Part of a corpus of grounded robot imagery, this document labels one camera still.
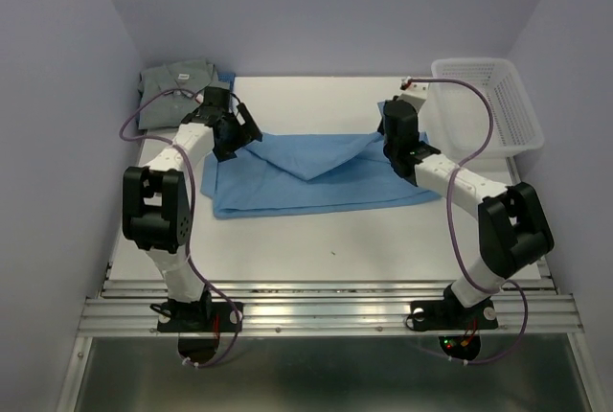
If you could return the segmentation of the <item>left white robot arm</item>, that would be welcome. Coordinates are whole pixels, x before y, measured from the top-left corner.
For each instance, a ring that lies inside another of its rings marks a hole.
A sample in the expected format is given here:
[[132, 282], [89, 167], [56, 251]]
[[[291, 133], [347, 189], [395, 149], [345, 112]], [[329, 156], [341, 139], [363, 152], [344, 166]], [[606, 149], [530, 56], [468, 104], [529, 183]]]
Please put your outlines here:
[[196, 107], [180, 120], [174, 136], [155, 136], [162, 150], [145, 165], [125, 170], [122, 229], [153, 261], [167, 287], [166, 302], [153, 310], [166, 323], [201, 330], [212, 322], [214, 308], [212, 287], [196, 270], [190, 250], [194, 167], [207, 155], [219, 162], [234, 159], [262, 134], [234, 92], [207, 86], [187, 95]]

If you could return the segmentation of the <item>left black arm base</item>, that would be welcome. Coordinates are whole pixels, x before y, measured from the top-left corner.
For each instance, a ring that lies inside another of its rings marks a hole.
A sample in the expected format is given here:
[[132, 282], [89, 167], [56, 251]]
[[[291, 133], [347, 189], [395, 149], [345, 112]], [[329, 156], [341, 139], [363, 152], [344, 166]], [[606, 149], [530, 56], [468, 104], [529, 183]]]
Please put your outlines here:
[[180, 303], [167, 300], [150, 304], [157, 314], [161, 333], [231, 333], [241, 332], [242, 323], [225, 302]]

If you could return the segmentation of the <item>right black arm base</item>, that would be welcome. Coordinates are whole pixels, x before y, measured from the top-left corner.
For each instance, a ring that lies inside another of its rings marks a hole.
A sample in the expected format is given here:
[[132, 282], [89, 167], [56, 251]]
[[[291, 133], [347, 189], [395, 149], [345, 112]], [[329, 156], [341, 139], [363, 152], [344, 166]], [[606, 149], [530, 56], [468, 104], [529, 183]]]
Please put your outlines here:
[[414, 332], [461, 332], [472, 329], [473, 324], [476, 324], [477, 330], [495, 330], [499, 327], [490, 299], [470, 309], [451, 299], [414, 301], [404, 319], [404, 325]]

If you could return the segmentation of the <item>light blue long sleeve shirt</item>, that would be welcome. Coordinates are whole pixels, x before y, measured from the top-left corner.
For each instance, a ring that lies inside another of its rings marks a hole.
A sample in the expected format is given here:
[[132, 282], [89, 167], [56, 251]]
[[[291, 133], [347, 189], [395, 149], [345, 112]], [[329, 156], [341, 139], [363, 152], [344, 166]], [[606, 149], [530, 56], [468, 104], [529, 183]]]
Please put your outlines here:
[[200, 192], [217, 219], [413, 206], [439, 195], [399, 178], [370, 134], [265, 134], [235, 158], [203, 164]]

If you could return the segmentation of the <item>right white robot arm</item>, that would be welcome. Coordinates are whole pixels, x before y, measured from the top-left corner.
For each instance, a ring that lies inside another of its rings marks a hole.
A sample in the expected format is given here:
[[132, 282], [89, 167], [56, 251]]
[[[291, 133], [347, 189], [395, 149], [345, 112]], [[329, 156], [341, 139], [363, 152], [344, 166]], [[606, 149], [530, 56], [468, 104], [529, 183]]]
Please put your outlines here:
[[459, 262], [462, 277], [441, 302], [443, 320], [462, 326], [475, 306], [497, 293], [507, 279], [548, 254], [555, 240], [540, 199], [528, 183], [506, 185], [461, 167], [420, 137], [418, 111], [400, 98], [379, 105], [377, 131], [394, 172], [411, 185], [445, 198], [452, 247], [458, 242], [452, 208], [478, 224], [479, 257], [471, 267]]

